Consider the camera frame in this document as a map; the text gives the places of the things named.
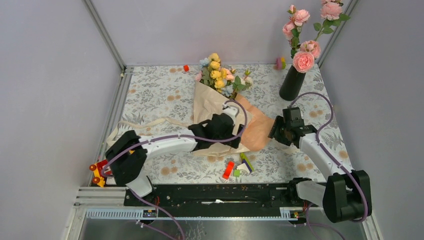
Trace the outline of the colourful flower bouquet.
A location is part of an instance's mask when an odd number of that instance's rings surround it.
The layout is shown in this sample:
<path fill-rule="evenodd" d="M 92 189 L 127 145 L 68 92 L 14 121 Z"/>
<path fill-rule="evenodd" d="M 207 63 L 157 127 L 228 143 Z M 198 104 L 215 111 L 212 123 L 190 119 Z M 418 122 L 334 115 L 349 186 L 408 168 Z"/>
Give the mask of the colourful flower bouquet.
<path fill-rule="evenodd" d="M 252 71 L 222 63 L 217 53 L 200 60 L 195 77 L 193 117 L 200 124 L 198 141 L 205 144 L 194 150 L 196 156 L 223 157 L 258 152 L 270 142 L 272 120 L 245 97 L 253 95 Z"/>

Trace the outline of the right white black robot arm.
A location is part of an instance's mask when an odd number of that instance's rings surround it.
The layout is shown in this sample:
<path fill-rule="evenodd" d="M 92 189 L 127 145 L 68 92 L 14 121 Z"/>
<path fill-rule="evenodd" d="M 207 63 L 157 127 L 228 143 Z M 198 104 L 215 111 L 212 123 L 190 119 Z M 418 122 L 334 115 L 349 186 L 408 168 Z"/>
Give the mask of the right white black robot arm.
<path fill-rule="evenodd" d="M 318 141 L 318 131 L 306 125 L 298 107 L 285 108 L 275 118 L 269 138 L 306 154 L 324 176 L 325 183 L 295 177 L 289 181 L 285 197 L 293 206 L 304 201 L 323 208 L 332 223 L 364 221 L 372 214 L 370 177 L 364 170 L 344 166 L 326 145 Z"/>

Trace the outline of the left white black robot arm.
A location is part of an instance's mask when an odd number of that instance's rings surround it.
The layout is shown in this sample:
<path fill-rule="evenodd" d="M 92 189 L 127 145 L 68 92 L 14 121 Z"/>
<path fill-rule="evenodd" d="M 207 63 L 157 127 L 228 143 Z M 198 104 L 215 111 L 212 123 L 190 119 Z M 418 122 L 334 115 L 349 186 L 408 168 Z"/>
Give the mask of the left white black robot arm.
<path fill-rule="evenodd" d="M 237 149 L 242 133 L 247 126 L 244 122 L 236 125 L 241 108 L 227 101 L 222 113 L 214 113 L 211 119 L 192 124 L 181 132 L 171 135 L 141 137 L 134 130 L 125 132 L 106 151 L 107 184 L 126 187 L 136 193 L 136 199 L 144 206 L 155 200 L 153 185 L 142 173 L 146 160 L 166 154 L 210 150 L 214 144 Z"/>

